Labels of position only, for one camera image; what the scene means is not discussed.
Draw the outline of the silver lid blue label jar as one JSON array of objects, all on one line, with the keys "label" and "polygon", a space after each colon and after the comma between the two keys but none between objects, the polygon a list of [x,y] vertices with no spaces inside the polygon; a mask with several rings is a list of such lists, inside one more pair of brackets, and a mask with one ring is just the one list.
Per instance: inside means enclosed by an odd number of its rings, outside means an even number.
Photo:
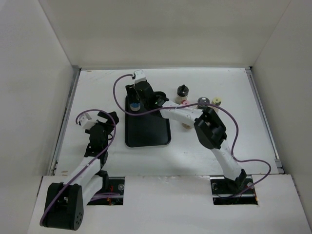
[{"label": "silver lid blue label jar", "polygon": [[129,104],[129,107],[132,112],[138,112],[140,110],[141,105],[140,102],[137,103],[133,102]]}]

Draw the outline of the black round cap spice bottle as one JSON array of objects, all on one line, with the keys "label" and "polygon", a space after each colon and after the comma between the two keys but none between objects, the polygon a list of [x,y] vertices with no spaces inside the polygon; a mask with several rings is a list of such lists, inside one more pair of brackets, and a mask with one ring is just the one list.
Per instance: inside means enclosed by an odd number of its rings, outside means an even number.
[{"label": "black round cap spice bottle", "polygon": [[185,129],[192,129],[192,128],[193,128],[191,125],[188,125],[188,124],[185,124],[185,123],[182,123],[182,126],[183,126]]}]

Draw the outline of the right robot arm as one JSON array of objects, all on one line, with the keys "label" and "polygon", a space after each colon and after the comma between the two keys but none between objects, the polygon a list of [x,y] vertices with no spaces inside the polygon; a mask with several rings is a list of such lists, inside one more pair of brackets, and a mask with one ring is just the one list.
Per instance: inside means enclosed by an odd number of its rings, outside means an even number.
[{"label": "right robot arm", "polygon": [[226,127],[213,108],[201,110],[176,104],[164,92],[155,92],[147,81],[127,85],[125,88],[128,100],[142,104],[149,114],[192,125],[200,144],[211,150],[220,164],[227,189],[237,193],[244,187],[246,172],[231,155]]}]

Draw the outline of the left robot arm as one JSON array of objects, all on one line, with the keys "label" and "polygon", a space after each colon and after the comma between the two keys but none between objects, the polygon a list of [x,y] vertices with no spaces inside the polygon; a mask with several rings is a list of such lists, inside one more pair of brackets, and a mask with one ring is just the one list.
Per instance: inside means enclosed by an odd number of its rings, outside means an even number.
[{"label": "left robot arm", "polygon": [[83,160],[71,175],[48,187],[40,226],[76,231],[82,224],[84,209],[89,202],[119,195],[109,189],[108,173],[102,169],[119,118],[116,112],[98,110],[97,115],[106,121],[91,119],[89,111],[77,116],[76,123],[88,134],[89,143]]}]

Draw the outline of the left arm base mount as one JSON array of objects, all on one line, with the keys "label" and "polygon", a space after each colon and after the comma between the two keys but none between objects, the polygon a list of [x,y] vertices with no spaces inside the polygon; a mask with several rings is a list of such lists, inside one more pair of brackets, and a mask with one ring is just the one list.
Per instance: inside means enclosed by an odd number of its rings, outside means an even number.
[{"label": "left arm base mount", "polygon": [[103,180],[102,188],[96,192],[87,205],[117,206],[123,205],[125,177],[111,177],[107,171],[97,173]]}]

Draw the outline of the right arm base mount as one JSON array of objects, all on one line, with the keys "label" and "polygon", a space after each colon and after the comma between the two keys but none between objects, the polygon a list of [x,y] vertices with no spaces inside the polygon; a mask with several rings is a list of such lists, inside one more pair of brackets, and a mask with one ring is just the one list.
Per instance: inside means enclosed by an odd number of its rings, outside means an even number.
[{"label": "right arm base mount", "polygon": [[251,187],[253,179],[249,176],[238,191],[230,189],[223,178],[211,179],[211,190],[214,205],[258,205],[255,188]]}]

